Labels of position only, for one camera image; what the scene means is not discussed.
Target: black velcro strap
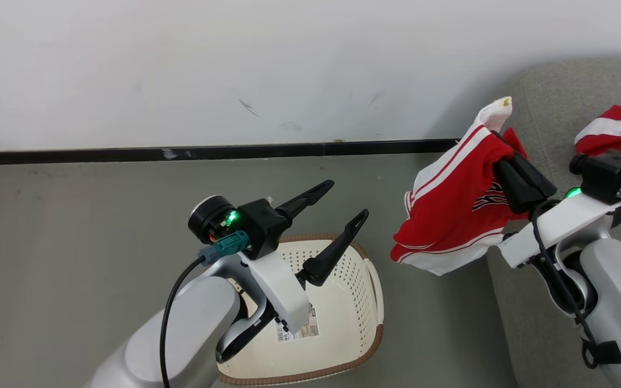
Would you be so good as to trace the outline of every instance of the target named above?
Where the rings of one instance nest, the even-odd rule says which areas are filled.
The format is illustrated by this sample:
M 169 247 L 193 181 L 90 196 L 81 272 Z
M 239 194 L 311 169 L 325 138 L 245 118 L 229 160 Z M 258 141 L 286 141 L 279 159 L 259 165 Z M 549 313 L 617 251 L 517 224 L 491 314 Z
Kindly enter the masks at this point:
M 621 364 L 621 352 L 616 341 L 607 341 L 595 346 L 591 342 L 581 339 L 581 356 L 584 364 L 589 369 L 595 369 L 601 364 Z M 589 361 L 587 354 L 590 353 L 593 361 Z

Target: black baseboard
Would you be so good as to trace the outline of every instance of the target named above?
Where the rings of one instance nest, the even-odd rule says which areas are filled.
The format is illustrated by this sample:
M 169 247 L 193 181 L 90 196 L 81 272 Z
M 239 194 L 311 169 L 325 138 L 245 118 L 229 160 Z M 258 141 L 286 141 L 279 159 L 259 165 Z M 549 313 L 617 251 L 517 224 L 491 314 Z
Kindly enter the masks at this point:
M 389 153 L 443 153 L 454 147 L 457 141 L 457 139 L 433 139 L 389 142 L 219 145 L 218 147 L 16 151 L 0 152 L 0 164 L 158 162 Z

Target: gray sofa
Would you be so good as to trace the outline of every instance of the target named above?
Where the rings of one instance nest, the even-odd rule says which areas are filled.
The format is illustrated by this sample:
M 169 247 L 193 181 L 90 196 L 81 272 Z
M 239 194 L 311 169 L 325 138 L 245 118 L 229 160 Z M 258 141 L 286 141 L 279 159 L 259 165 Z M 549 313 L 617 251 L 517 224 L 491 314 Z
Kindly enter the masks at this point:
M 524 71 L 494 98 L 506 95 L 514 108 L 508 126 L 517 131 L 530 161 L 564 194 L 580 184 L 568 170 L 574 137 L 608 108 L 621 105 L 621 58 L 563 61 Z M 621 240 L 621 226 L 612 236 Z M 554 307 L 533 268 L 510 268 L 496 248 L 488 251 L 488 266 L 520 388 L 611 386 L 599 371 L 585 368 L 574 323 Z

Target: basket handle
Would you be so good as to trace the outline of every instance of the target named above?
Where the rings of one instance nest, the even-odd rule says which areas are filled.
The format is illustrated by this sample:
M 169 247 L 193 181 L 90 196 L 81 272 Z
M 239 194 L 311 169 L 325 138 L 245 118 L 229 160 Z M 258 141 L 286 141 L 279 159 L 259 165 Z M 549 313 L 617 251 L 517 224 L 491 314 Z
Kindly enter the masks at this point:
M 375 304 L 377 305 L 377 324 L 382 324 L 385 319 L 385 302 L 382 299 L 382 285 L 380 285 L 380 277 L 377 276 L 377 270 L 369 259 L 363 260 L 365 267 L 368 269 L 370 279 L 372 280 L 372 291 L 375 293 Z

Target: white wall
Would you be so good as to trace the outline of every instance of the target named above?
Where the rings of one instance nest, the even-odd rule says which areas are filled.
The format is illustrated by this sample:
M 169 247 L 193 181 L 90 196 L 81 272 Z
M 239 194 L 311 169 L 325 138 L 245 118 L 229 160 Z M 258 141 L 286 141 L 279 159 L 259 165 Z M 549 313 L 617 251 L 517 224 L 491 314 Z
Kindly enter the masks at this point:
M 616 0 L 0 0 L 0 150 L 457 137 L 618 53 Z

